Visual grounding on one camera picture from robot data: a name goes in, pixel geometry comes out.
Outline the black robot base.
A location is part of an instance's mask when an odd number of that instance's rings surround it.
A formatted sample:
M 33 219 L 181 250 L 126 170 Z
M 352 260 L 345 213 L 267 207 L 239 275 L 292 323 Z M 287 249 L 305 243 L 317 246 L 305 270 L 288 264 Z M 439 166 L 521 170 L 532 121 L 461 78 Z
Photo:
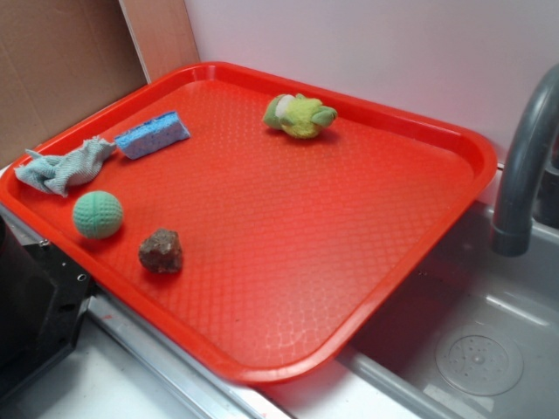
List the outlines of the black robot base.
M 48 241 L 21 244 L 1 221 L 1 401 L 76 347 L 90 275 Z

